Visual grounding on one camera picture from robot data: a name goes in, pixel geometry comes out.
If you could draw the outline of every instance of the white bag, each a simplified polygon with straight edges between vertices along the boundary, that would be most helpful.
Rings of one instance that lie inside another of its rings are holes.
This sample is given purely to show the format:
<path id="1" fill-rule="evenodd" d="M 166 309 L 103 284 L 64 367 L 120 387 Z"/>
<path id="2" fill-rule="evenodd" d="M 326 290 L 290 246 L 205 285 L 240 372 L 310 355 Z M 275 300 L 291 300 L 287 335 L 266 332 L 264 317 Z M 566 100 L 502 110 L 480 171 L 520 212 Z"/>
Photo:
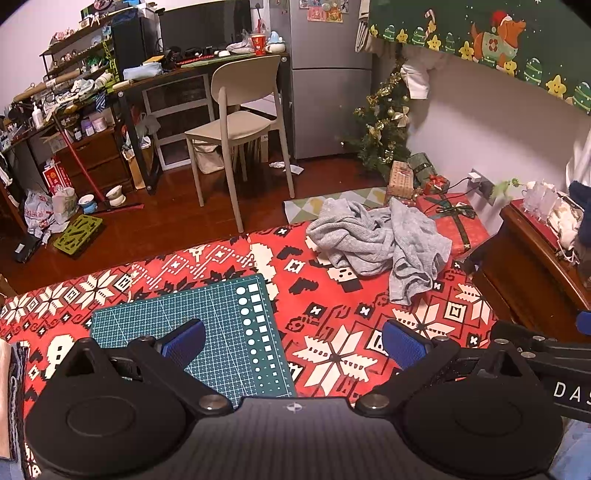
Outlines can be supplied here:
<path id="1" fill-rule="evenodd" d="M 56 223 L 66 223 L 78 211 L 78 198 L 73 188 L 59 190 L 51 199 Z"/>
<path id="2" fill-rule="evenodd" d="M 224 169 L 223 158 L 216 152 L 217 145 L 208 144 L 201 140 L 193 140 L 193 148 L 195 149 L 197 165 L 203 174 L 207 175 Z"/>

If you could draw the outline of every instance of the green cutting mat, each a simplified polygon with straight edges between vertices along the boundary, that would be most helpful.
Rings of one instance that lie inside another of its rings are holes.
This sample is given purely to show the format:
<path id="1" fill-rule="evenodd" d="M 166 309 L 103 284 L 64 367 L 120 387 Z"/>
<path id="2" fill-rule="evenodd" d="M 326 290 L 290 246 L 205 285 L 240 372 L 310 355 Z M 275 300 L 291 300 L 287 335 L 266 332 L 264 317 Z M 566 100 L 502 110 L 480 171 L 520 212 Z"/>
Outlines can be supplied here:
<path id="1" fill-rule="evenodd" d="M 205 324 L 203 352 L 186 371 L 238 406 L 241 397 L 295 397 L 265 279 L 250 275 L 97 310 L 91 337 L 102 348 L 163 337 L 190 319 Z"/>

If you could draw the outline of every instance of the red blanket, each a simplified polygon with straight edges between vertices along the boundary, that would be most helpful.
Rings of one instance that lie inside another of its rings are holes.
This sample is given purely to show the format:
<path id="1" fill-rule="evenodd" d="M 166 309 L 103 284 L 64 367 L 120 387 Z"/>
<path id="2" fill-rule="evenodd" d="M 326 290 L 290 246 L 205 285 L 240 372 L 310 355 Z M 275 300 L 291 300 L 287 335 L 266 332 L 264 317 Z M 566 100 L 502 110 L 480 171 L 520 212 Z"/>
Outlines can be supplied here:
<path id="1" fill-rule="evenodd" d="M 89 336 L 92 312 L 261 273 L 275 311 L 298 395 L 352 403 L 397 368 L 381 342 L 388 319 L 425 337 L 449 335 L 486 345 L 494 314 L 451 263 L 410 307 L 388 302 L 388 273 L 357 278 L 332 267 L 306 237 L 308 222 L 242 235 L 65 281 L 7 301 L 0 336 L 29 344 L 27 414 L 74 342 Z"/>

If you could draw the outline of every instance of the white bowl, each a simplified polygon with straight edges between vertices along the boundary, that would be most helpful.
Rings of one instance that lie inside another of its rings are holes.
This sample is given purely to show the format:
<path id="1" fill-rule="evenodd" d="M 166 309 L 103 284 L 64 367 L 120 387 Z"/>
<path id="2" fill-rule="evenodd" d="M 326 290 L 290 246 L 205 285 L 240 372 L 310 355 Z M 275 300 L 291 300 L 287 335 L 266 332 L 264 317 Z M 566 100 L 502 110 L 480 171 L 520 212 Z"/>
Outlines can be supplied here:
<path id="1" fill-rule="evenodd" d="M 92 194 L 84 195 L 83 197 L 80 197 L 80 200 L 78 200 L 78 205 L 83 207 L 84 205 L 88 205 L 89 203 L 92 203 L 94 201 L 94 199 L 95 199 L 95 196 Z"/>
<path id="2" fill-rule="evenodd" d="M 121 197 L 122 194 L 123 194 L 123 185 L 117 185 L 115 188 L 110 189 L 107 192 L 106 197 L 109 200 L 115 200 L 115 199 L 118 199 L 119 197 Z"/>
<path id="3" fill-rule="evenodd" d="M 115 200 L 110 200 L 109 204 L 112 207 L 118 207 L 119 205 L 123 205 L 126 200 L 127 198 L 125 198 L 125 195 L 122 195 L 121 197 L 117 197 Z"/>

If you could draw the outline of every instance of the snowflake pattern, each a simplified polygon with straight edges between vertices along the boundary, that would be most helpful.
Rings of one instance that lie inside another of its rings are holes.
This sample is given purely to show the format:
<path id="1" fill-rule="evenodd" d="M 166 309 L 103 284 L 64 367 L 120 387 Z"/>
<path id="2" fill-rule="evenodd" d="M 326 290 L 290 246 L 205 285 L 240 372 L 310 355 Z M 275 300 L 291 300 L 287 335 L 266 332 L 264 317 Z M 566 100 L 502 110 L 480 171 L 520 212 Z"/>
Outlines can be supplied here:
<path id="1" fill-rule="evenodd" d="M 106 299 L 115 295 L 109 289 L 115 278 L 117 278 L 117 275 L 111 275 L 110 270 L 103 273 L 99 279 L 94 275 L 88 275 L 88 279 L 80 283 L 80 287 L 84 290 L 84 293 L 76 300 L 76 303 L 81 303 L 83 309 L 87 308 L 95 300 L 104 306 Z"/>
<path id="2" fill-rule="evenodd" d="M 482 293 L 472 285 L 462 285 L 460 283 L 457 286 L 460 287 L 461 292 L 456 295 L 456 298 L 472 303 L 472 320 L 480 318 L 488 325 L 492 316 L 491 306 L 484 299 Z"/>
<path id="3" fill-rule="evenodd" d="M 366 369 L 378 361 L 354 353 L 362 335 L 363 332 L 349 333 L 341 325 L 330 342 L 304 337 L 306 349 L 294 355 L 316 365 L 304 386 L 319 385 L 324 394 L 329 395 L 341 375 L 368 382 Z"/>
<path id="4" fill-rule="evenodd" d="M 17 323 L 20 323 L 21 318 L 23 318 L 27 314 L 25 310 L 25 305 L 28 303 L 29 300 L 31 300 L 31 297 L 27 293 L 21 295 L 20 297 L 14 297 L 2 309 L 2 314 L 0 314 L 0 318 L 6 320 L 7 325 L 10 324 L 13 320 L 16 320 Z"/>
<path id="5" fill-rule="evenodd" d="M 43 317 L 45 312 L 49 310 L 52 315 L 55 315 L 58 309 L 63 308 L 65 305 L 61 302 L 61 296 L 67 290 L 67 287 L 63 283 L 60 283 L 55 288 L 47 287 L 44 292 L 39 295 L 41 303 L 35 311 L 38 318 Z"/>
<path id="6" fill-rule="evenodd" d="M 454 327 L 436 322 L 439 305 L 429 305 L 423 299 L 418 304 L 415 313 L 404 312 L 402 310 L 392 309 L 396 320 L 415 332 L 431 339 L 438 335 L 447 335 L 455 330 Z"/>

